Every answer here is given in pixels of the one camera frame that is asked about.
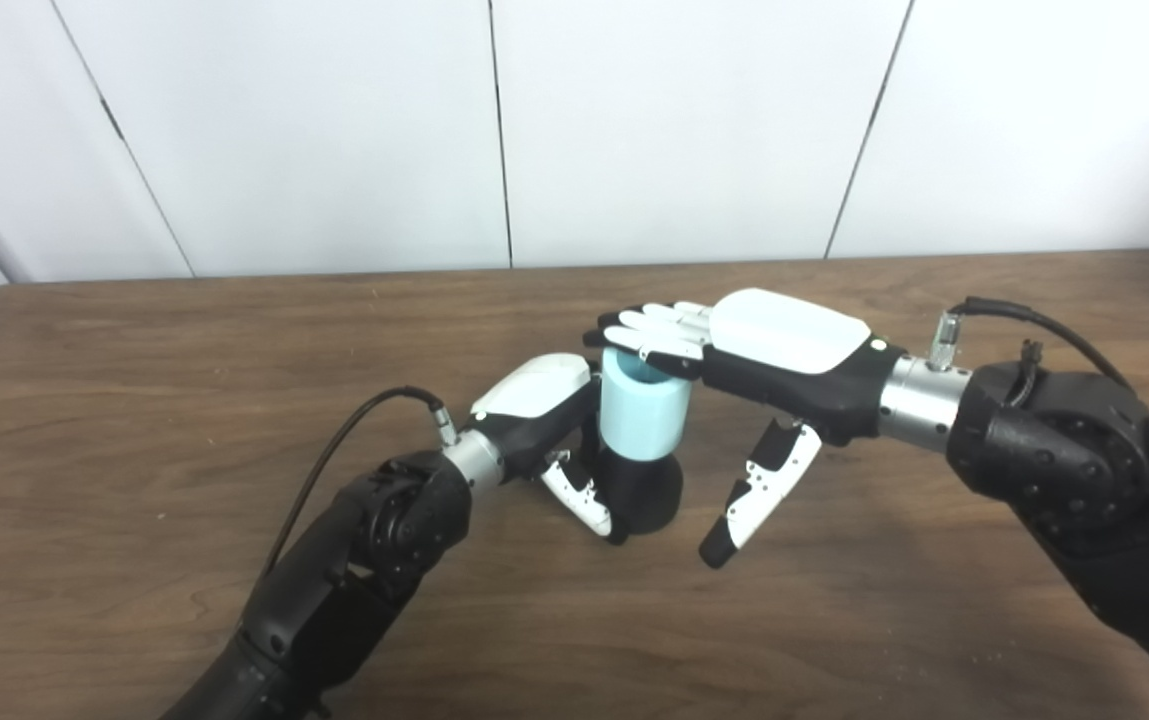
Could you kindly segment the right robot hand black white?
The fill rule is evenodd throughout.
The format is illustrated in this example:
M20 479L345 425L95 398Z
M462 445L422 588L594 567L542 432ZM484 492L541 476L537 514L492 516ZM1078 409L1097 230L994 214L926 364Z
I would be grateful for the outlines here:
M746 477L699 544L712 570L743 550L822 447L877 436L884 387L902 356L854 316L757 288L728 293L715 305L674 302L603 313L583 341L789 415L789 423L768 424Z

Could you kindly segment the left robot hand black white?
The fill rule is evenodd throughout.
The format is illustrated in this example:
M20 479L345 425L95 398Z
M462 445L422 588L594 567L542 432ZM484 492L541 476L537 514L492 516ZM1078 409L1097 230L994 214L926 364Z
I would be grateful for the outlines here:
M500 482L543 483L597 537L619 545L626 524L594 479L600 395L596 366L583 356L539 355L475 401L464 429L492 448Z

